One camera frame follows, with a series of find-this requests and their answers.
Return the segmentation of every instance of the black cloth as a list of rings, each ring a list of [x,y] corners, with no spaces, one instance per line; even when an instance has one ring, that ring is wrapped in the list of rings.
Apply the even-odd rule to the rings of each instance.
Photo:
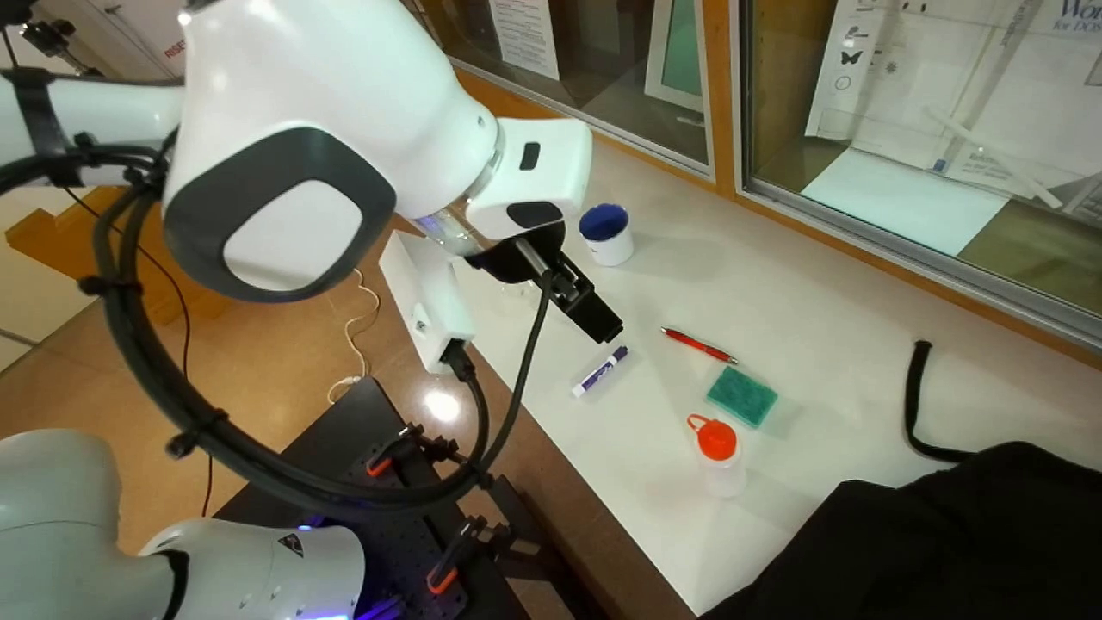
[[[1102,475],[999,445],[906,489],[837,484],[710,620],[1102,617]]]

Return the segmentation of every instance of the glass panel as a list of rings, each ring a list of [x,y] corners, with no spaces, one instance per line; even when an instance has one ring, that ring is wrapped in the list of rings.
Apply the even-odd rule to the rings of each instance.
[[[1102,0],[744,0],[744,185],[1102,349]]]
[[[443,50],[706,172],[696,0],[407,0]]]

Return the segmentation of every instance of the orange object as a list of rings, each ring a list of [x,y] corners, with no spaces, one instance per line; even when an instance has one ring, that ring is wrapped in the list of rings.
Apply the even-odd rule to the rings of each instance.
[[[696,431],[696,447],[710,461],[726,461],[737,453],[737,435],[729,423],[702,418],[702,413],[688,413],[688,426]]]

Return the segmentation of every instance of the white paper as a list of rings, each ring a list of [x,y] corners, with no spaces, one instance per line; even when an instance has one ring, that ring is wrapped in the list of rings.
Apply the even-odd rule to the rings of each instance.
[[[947,256],[961,256],[1008,199],[854,147],[802,194]]]
[[[489,0],[502,62],[558,79],[547,0]]]

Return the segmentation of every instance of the light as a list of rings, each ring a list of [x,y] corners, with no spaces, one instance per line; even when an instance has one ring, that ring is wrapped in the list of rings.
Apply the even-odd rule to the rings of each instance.
[[[460,399],[450,391],[443,391],[443,388],[427,388],[423,405],[437,423],[448,423],[448,426],[461,413]]]

